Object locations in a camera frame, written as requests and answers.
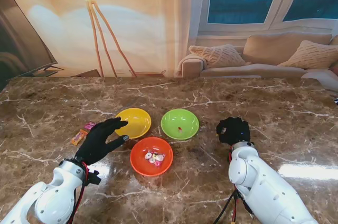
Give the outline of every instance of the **snack package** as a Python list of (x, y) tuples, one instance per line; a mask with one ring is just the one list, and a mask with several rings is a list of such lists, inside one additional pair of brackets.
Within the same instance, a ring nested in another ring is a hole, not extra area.
[(96, 124), (96, 123), (90, 121), (88, 124), (86, 124), (86, 125), (84, 126), (84, 128), (87, 129), (87, 130), (91, 130), (91, 129), (94, 127), (95, 124)]
[(81, 140), (83, 140), (83, 139), (86, 137), (87, 134), (88, 134), (88, 133), (87, 133), (86, 131), (84, 131), (84, 130), (81, 129), (81, 130), (75, 135), (75, 137), (73, 137), (73, 138), (71, 139), (70, 142), (71, 142), (73, 145), (77, 146), (78, 143), (79, 143)]
[(150, 163), (154, 164), (157, 167), (160, 167), (163, 160), (164, 160), (165, 154), (158, 154), (157, 152), (148, 152), (144, 156), (144, 159), (148, 160)]

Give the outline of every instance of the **beige couch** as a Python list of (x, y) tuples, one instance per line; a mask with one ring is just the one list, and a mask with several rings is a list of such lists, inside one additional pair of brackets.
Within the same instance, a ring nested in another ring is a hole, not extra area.
[(304, 40), (325, 45), (338, 45), (338, 37), (331, 34), (289, 31), (277, 34), (252, 35), (245, 46), (235, 47), (249, 66), (206, 69), (200, 59), (185, 58), (182, 77), (261, 76), (262, 78), (302, 77), (317, 79), (328, 90), (338, 91), (338, 76), (328, 69), (304, 70), (282, 67)]

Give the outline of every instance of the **yellow bowl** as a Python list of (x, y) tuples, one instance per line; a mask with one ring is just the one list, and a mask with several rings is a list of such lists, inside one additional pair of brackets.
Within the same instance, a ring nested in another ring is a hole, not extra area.
[(129, 138), (139, 138), (145, 135), (152, 124), (150, 115), (139, 108), (125, 109), (116, 117), (121, 117), (122, 121), (128, 121), (128, 124), (115, 132), (119, 136), (128, 135)]

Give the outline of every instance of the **television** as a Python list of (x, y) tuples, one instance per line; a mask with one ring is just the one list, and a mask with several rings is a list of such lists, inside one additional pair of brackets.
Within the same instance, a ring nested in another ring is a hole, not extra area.
[(56, 63), (15, 0), (0, 0), (0, 82)]

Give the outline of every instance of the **black glove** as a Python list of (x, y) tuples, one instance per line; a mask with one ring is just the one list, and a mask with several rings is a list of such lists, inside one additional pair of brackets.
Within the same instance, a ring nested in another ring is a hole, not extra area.
[(240, 117), (228, 117), (221, 120), (216, 127), (218, 138), (222, 143), (228, 143), (230, 146), (240, 141), (250, 142), (250, 129), (246, 121)]
[(75, 157), (82, 159), (87, 165), (91, 165), (103, 159), (108, 153), (118, 148), (125, 142), (126, 135), (106, 144), (106, 139), (116, 129), (127, 125), (127, 121), (121, 121), (120, 117), (108, 119), (96, 124), (87, 135), (86, 140), (76, 152)]

